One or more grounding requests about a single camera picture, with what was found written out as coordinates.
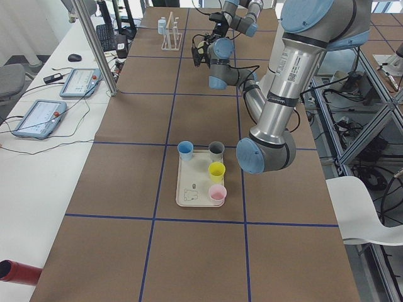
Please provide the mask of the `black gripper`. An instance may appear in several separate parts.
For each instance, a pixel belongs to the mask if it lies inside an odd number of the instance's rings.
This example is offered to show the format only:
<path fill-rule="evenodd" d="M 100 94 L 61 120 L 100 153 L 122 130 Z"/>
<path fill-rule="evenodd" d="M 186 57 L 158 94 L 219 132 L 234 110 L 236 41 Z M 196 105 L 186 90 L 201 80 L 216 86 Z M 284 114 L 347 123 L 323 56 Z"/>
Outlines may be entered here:
<path fill-rule="evenodd" d="M 229 29 L 229 24 L 226 19 L 215 22 L 215 28 L 213 29 L 214 38 L 225 38 Z"/>
<path fill-rule="evenodd" d="M 210 55 L 209 55 L 209 48 L 210 44 L 208 42 L 200 42 L 197 46 L 197 54 L 198 58 L 196 60 L 197 67 L 201 66 L 201 64 L 207 64 L 210 66 Z"/>

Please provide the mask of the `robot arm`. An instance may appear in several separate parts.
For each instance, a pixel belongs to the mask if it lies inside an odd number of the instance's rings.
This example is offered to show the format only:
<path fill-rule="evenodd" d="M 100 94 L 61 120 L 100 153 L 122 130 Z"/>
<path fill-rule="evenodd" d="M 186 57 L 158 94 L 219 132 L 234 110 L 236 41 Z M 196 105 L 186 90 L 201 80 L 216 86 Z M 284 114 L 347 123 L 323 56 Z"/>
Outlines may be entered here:
<path fill-rule="evenodd" d="M 243 17 L 236 13 L 239 6 L 247 9 L 247 13 Z M 263 6 L 263 1 L 260 0 L 224 1 L 222 10 L 209 16 L 209 20 L 215 22 L 210 40 L 225 38 L 230 28 L 248 37 L 253 37 L 258 30 L 257 20 Z"/>
<path fill-rule="evenodd" d="M 278 171 L 293 162 L 296 147 L 287 124 L 300 94 L 326 52 L 359 47 L 368 40 L 371 7 L 370 1 L 286 1 L 261 80 L 249 67 L 230 65 L 234 45 L 227 31 L 254 36 L 263 3 L 226 1 L 221 11 L 210 15 L 215 28 L 204 38 L 202 48 L 193 47 L 193 61 L 208 65 L 212 89 L 238 87 L 256 120 L 236 147 L 243 171 Z"/>

